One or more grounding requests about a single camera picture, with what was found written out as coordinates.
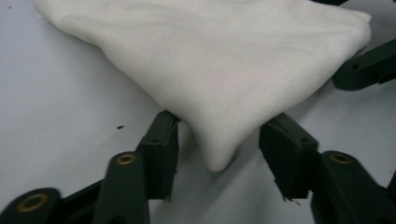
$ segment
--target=brass screw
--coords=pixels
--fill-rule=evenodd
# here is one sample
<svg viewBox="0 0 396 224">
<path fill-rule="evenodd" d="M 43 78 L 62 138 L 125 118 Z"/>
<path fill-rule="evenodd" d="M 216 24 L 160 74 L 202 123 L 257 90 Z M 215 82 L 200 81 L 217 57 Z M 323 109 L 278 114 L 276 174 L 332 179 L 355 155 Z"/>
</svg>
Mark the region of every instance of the brass screw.
<svg viewBox="0 0 396 224">
<path fill-rule="evenodd" d="M 18 205 L 17 210 L 20 213 L 28 213 L 28 212 L 35 211 L 37 208 L 43 206 L 47 202 L 48 198 L 49 198 L 49 196 L 47 194 L 42 194 L 42 193 L 34 194 L 34 195 L 26 198 L 25 200 L 23 200 Z M 28 204 L 32 200 L 35 200 L 35 199 L 38 199 L 39 201 L 37 203 Z"/>
<path fill-rule="evenodd" d="M 122 155 L 122 156 L 118 157 L 117 163 L 119 165 L 126 165 L 126 164 L 134 162 L 134 160 L 136 160 L 136 157 L 134 155 L 126 154 L 126 155 Z"/>
<path fill-rule="evenodd" d="M 340 154 L 340 153 L 333 153 L 332 155 L 330 155 L 330 158 L 333 161 L 336 161 L 336 162 L 342 163 L 342 164 L 352 163 L 352 159 L 350 159 L 348 156 Z"/>
</svg>

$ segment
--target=white fabric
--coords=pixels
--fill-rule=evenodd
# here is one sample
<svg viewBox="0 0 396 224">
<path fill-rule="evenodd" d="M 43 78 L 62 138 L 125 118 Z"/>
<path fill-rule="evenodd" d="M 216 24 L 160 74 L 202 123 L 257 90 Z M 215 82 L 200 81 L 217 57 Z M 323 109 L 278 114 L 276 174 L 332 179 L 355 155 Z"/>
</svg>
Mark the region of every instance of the white fabric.
<svg viewBox="0 0 396 224">
<path fill-rule="evenodd" d="M 369 15 L 307 0 L 35 0 L 35 7 L 99 46 L 188 122 L 211 171 L 370 39 Z"/>
</svg>

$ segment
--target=white cloth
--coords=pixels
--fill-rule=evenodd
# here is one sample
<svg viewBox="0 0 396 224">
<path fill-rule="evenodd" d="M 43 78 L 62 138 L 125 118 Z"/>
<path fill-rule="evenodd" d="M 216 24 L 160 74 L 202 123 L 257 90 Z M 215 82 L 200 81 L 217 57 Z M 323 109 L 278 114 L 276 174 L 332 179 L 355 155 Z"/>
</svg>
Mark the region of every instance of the white cloth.
<svg viewBox="0 0 396 224">
<path fill-rule="evenodd" d="M 307 0 L 35 0 L 191 126 L 222 170 L 268 119 L 317 90 L 370 39 L 370 16 Z"/>
</svg>

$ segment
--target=white table surface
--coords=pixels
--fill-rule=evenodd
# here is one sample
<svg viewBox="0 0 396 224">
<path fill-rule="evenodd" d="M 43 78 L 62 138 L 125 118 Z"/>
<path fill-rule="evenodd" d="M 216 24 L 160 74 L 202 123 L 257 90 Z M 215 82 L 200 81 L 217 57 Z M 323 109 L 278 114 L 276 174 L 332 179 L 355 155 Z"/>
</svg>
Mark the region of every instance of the white table surface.
<svg viewBox="0 0 396 224">
<path fill-rule="evenodd" d="M 368 49 L 396 37 L 391 0 L 344 7 L 373 15 Z M 31 189 L 67 196 L 103 178 L 108 160 L 134 150 L 160 111 L 99 48 L 57 30 L 31 0 L 0 1 L 0 211 Z M 287 113 L 320 151 L 351 154 L 388 184 L 396 168 L 396 81 L 362 91 L 327 83 Z M 150 202 L 151 223 L 314 223 L 308 200 L 283 202 L 258 132 L 218 174 L 206 170 L 189 127 L 180 124 L 179 135 L 173 201 Z"/>
</svg>

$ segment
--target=crumpled towel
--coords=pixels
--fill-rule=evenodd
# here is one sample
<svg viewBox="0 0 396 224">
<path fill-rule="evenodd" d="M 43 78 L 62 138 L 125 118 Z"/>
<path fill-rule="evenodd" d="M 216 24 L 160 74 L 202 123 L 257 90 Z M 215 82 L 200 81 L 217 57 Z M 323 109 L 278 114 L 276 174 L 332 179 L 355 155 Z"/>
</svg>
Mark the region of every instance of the crumpled towel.
<svg viewBox="0 0 396 224">
<path fill-rule="evenodd" d="M 370 39 L 370 16 L 308 0 L 35 0 L 194 131 L 209 170 L 317 90 Z"/>
</svg>

